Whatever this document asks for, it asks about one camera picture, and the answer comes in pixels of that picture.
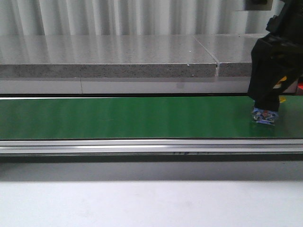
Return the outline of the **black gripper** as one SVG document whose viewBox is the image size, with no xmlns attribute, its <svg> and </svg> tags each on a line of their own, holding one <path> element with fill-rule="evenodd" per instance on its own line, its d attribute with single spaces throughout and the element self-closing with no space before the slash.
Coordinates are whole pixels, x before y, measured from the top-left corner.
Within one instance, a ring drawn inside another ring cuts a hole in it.
<svg viewBox="0 0 303 227">
<path fill-rule="evenodd" d="M 267 23 L 266 30 L 295 44 L 303 44 L 303 1 L 283 0 L 279 15 Z M 278 111 L 279 94 L 303 74 L 302 54 L 279 52 L 283 39 L 264 37 L 257 40 L 251 51 L 252 70 L 248 96 L 254 107 Z"/>
</svg>

